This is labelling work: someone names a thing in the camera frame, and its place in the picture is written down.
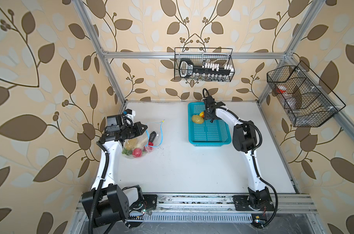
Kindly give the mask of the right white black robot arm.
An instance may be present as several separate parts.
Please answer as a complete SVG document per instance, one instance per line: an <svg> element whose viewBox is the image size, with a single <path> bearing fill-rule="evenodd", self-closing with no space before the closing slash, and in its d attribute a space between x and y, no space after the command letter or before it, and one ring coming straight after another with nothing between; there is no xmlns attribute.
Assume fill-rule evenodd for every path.
<svg viewBox="0 0 354 234"><path fill-rule="evenodd" d="M223 102L216 102L212 96L203 97L206 120L223 120L233 129L232 144L244 156L248 173L248 205L252 210L260 210L266 203L271 202L269 187L260 173L256 150L262 145L260 130L252 121L244 121L229 110Z"/></svg>

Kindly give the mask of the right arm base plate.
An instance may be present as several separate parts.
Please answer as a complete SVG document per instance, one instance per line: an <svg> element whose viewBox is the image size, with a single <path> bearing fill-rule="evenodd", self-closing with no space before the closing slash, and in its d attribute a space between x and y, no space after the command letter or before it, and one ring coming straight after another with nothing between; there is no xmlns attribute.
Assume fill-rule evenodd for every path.
<svg viewBox="0 0 354 234"><path fill-rule="evenodd" d="M276 205L272 198L258 200L251 195L234 195L232 199L236 211L273 212Z"/></svg>

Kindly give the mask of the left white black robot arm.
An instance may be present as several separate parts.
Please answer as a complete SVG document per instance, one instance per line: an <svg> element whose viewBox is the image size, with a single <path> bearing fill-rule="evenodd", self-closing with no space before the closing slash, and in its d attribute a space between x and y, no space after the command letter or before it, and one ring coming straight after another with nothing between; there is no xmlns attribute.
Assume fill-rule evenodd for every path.
<svg viewBox="0 0 354 234"><path fill-rule="evenodd" d="M107 225L106 233L118 221L129 227L132 211L144 213L146 201L139 185L121 188L118 185L119 158L126 140L141 136L147 126L134 122L135 112L127 109L119 115L107 117L107 126L96 142L101 150L97 176L91 190L83 193L81 203L88 217L88 233Z"/></svg>

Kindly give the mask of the clear zip top bag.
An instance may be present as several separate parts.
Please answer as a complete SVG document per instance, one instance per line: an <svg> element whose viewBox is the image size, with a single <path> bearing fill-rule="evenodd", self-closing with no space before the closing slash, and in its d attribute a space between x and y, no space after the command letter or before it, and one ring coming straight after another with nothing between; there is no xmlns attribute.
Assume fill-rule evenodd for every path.
<svg viewBox="0 0 354 234"><path fill-rule="evenodd" d="M141 136L125 141L122 155L129 159L137 159L156 151L163 143L164 122L146 123L147 129Z"/></svg>

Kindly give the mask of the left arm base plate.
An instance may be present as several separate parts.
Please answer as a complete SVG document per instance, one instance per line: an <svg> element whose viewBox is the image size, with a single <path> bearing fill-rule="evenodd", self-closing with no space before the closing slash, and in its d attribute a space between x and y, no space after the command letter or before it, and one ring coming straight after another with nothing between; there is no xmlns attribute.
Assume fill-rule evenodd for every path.
<svg viewBox="0 0 354 234"><path fill-rule="evenodd" d="M137 193L128 193L125 195L128 198L130 212L148 212L155 210L157 207L158 196L156 194L143 194L142 197Z"/></svg>

